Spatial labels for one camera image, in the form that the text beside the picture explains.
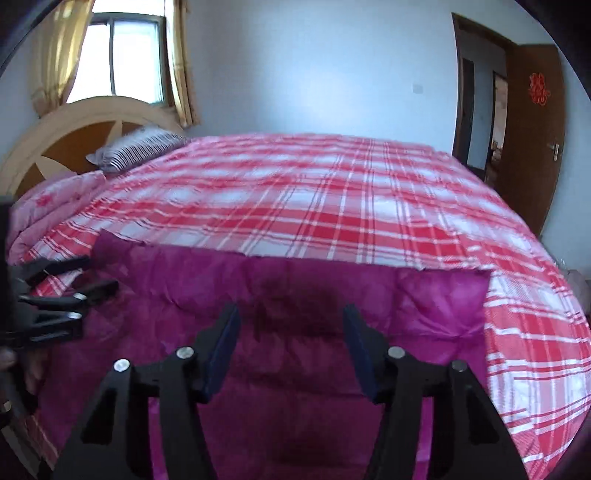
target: finger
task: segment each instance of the finger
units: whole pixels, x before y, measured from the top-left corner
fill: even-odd
[[[25,383],[27,391],[36,395],[39,391],[39,386],[45,374],[47,359],[49,357],[48,350],[34,350],[28,354],[28,365],[25,373]]]
[[[17,363],[17,355],[7,348],[0,349],[0,371],[7,370]]]
[[[30,372],[25,373],[25,385],[27,387],[27,391],[30,394],[37,395],[37,390],[39,389],[39,380],[32,376]]]

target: plaid bed cover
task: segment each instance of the plaid bed cover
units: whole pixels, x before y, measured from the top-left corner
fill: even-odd
[[[517,214],[448,154],[337,135],[201,138],[112,180],[25,259],[88,253],[101,229],[246,255],[490,269],[488,388],[531,479],[589,409],[590,332],[569,285]],[[51,432],[35,417],[27,427],[53,463]]]

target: brown wooden door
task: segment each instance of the brown wooden door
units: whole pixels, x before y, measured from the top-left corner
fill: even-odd
[[[564,141],[564,86],[556,47],[523,45],[508,51],[507,83],[505,142],[495,189],[539,236]]]

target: pink comforter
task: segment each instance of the pink comforter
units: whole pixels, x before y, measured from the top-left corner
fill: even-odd
[[[45,188],[40,185],[16,202],[7,236],[8,262],[22,260],[48,231],[82,210],[106,187],[101,171],[72,174],[48,182]]]
[[[39,421],[61,448],[113,359],[160,361],[238,305],[242,329],[221,392],[199,412],[223,480],[360,480],[382,408],[361,393],[343,338],[353,303],[368,324],[423,361],[462,358],[486,381],[483,302],[489,272],[246,257],[145,245],[103,232],[93,270],[115,300],[86,319],[80,342],[57,347]],[[415,479],[426,478],[433,404],[424,402]],[[165,480],[158,405],[150,409],[155,480]]]

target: wooden headboard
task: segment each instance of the wooden headboard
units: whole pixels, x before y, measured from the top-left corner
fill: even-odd
[[[0,194],[20,197],[62,171],[94,170],[89,153],[148,124],[183,133],[172,113],[133,98],[104,96],[64,105],[39,120],[0,164]]]

